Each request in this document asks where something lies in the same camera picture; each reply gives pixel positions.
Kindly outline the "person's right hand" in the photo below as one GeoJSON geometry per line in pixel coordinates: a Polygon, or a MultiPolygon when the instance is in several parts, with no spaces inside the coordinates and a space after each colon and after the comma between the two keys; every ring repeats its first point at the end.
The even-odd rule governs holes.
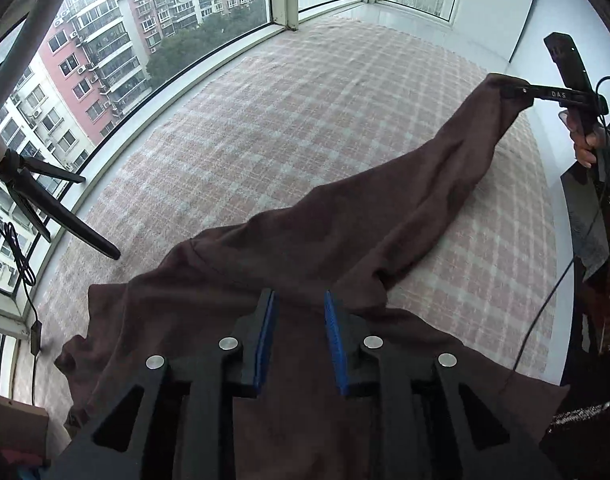
{"type": "Polygon", "coordinates": [[[597,162],[596,151],[605,145],[605,129],[595,124],[585,131],[577,110],[562,110],[558,116],[568,129],[576,161],[587,169],[592,168],[597,162]]]}

